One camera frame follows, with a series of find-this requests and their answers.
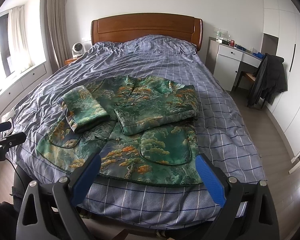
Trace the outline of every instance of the folded sleeve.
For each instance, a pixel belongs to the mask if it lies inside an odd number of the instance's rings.
[[[110,118],[84,86],[78,86],[65,93],[59,99],[59,104],[74,133],[88,131]]]
[[[197,117],[198,98],[193,86],[155,98],[144,97],[114,110],[124,135],[132,135],[163,124]]]

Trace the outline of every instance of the nightstand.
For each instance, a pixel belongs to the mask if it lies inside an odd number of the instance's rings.
[[[70,64],[70,63],[76,61],[76,60],[79,59],[79,58],[81,58],[81,57],[76,57],[76,58],[70,58],[70,59],[67,59],[67,60],[65,61],[65,64],[68,65],[68,64]]]

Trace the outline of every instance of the green brocade jacket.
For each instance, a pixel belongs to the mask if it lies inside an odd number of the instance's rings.
[[[37,151],[65,172],[97,152],[102,176],[165,187],[202,183],[194,162],[199,106],[192,85],[117,76],[77,87],[59,102],[65,115]]]

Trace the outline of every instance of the white wardrobe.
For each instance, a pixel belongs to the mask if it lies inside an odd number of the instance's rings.
[[[300,13],[291,0],[264,0],[264,33],[279,38],[288,91],[267,104],[284,132],[293,155],[300,155]]]

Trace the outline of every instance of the bed frame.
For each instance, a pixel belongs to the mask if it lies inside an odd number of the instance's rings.
[[[149,34],[161,34],[202,44],[203,22],[191,16],[169,13],[132,13],[94,20],[91,41],[126,42]]]

